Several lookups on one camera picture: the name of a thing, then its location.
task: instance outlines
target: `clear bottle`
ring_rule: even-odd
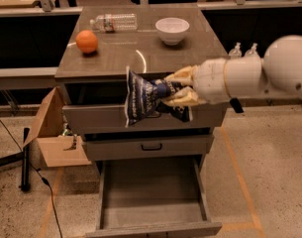
[[[253,43],[252,47],[248,51],[246,51],[245,57],[251,57],[251,56],[258,56],[256,43]]]
[[[229,51],[230,59],[238,59],[242,56],[241,43],[236,43],[236,46]]]
[[[91,28],[101,32],[134,31],[138,28],[137,15],[104,14],[90,20]]]

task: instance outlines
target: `black cable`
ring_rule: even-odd
[[[15,142],[15,144],[18,146],[18,148],[20,149],[21,152],[22,151],[22,148],[20,147],[19,143],[15,140],[15,138],[12,136],[11,132],[9,131],[9,129],[5,126],[5,124],[2,122],[2,120],[0,119],[0,123],[3,125],[3,127],[5,128],[5,130],[8,132],[8,134],[11,136],[11,138],[13,139],[13,141]],[[52,204],[52,209],[53,209],[53,213],[54,213],[54,217],[55,217],[55,221],[57,223],[57,226],[58,226],[58,229],[59,229],[59,234],[60,234],[60,237],[62,238],[62,233],[61,233],[61,229],[60,229],[60,225],[59,225],[59,221],[58,221],[58,217],[57,217],[57,213],[55,211],[55,207],[54,207],[54,203],[53,203],[53,193],[52,193],[52,188],[50,186],[50,182],[42,177],[42,175],[40,174],[40,170],[41,169],[36,169],[31,162],[29,162],[30,166],[36,171],[36,173],[40,176],[40,178],[42,179],[43,183],[45,185],[47,185],[49,188],[50,188],[50,197],[51,197],[51,204]]]

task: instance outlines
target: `white robotic arm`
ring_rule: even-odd
[[[187,70],[188,78],[181,79]],[[233,98],[302,99],[302,37],[278,39],[269,46],[263,59],[259,56],[208,59],[181,71],[166,80],[191,84],[199,104],[227,102]],[[164,101],[168,105],[181,102],[180,99]]]

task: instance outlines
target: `floor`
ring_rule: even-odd
[[[19,145],[34,109],[0,118]],[[217,238],[302,238],[302,105],[229,109],[201,172]],[[17,153],[0,123],[0,158]],[[91,166],[47,168],[36,143],[31,162],[51,184],[63,237],[95,230],[99,178]],[[21,163],[0,168],[0,237],[59,237],[50,189],[34,171],[22,192]]]

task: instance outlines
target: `orange fruit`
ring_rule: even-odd
[[[93,53],[98,48],[98,39],[90,30],[80,31],[75,38],[75,42],[85,54]]]

